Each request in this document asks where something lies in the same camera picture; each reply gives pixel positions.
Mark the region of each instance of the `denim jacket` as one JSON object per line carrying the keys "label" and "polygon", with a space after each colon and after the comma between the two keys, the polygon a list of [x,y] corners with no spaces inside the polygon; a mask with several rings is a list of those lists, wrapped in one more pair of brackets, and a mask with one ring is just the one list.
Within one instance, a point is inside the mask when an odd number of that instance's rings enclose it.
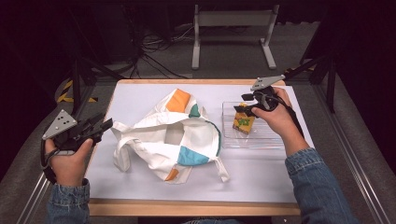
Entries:
{"label": "denim jacket", "polygon": [[[314,148],[300,150],[285,160],[303,223],[359,223],[352,215],[337,180]],[[47,223],[89,223],[90,184],[55,184],[47,204]],[[236,224],[234,219],[201,219],[186,224]]]}

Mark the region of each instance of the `person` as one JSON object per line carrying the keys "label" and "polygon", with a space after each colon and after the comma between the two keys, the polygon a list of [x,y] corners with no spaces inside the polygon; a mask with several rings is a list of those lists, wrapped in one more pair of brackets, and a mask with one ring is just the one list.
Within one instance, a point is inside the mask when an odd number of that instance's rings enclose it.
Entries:
{"label": "person", "polygon": [[[287,105],[291,105],[286,91],[274,88]],[[347,199],[337,180],[318,152],[310,147],[291,119],[287,109],[279,105],[274,111],[266,112],[253,108],[252,112],[267,121],[278,133],[285,145],[285,164],[293,184],[294,196],[301,210],[303,223],[359,223],[352,215]],[[55,156],[51,167],[57,183],[53,186],[47,205],[48,223],[88,223],[90,184],[85,179],[84,161],[92,146],[87,140],[73,156]],[[46,142],[46,151],[55,148],[51,140]],[[202,219],[186,222],[199,224],[239,223],[235,219]]]}

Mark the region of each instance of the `white tote bag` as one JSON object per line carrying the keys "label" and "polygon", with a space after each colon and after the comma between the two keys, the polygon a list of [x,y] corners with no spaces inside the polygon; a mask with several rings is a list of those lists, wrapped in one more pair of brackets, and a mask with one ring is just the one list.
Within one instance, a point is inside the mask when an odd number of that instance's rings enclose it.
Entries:
{"label": "white tote bag", "polygon": [[111,130],[119,141],[114,164],[122,172],[131,166],[131,148],[170,184],[185,183],[193,166],[212,161],[222,181],[230,178],[219,157],[221,133],[187,92],[176,89],[134,126],[116,121]]}

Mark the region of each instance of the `clear plastic container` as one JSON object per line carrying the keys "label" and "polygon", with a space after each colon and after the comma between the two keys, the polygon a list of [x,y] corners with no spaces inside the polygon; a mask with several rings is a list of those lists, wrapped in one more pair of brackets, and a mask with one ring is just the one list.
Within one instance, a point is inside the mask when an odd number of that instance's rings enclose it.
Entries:
{"label": "clear plastic container", "polygon": [[245,134],[233,128],[235,105],[253,102],[223,102],[222,104],[222,146],[224,148],[263,148],[284,149],[283,141],[279,134],[272,131],[263,119],[255,119],[250,133]]}

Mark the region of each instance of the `white metal frame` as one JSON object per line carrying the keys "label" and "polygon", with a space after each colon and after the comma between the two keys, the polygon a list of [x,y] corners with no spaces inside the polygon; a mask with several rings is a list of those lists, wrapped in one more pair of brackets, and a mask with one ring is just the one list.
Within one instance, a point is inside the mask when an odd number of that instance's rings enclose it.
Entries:
{"label": "white metal frame", "polygon": [[265,38],[260,39],[262,50],[268,67],[276,69],[274,57],[271,53],[269,43],[274,30],[279,5],[275,5],[272,10],[259,11],[199,11],[198,5],[195,5],[194,15],[194,48],[192,52],[192,66],[196,70],[199,68],[199,57],[201,40],[199,37],[200,26],[266,26],[267,33]]}

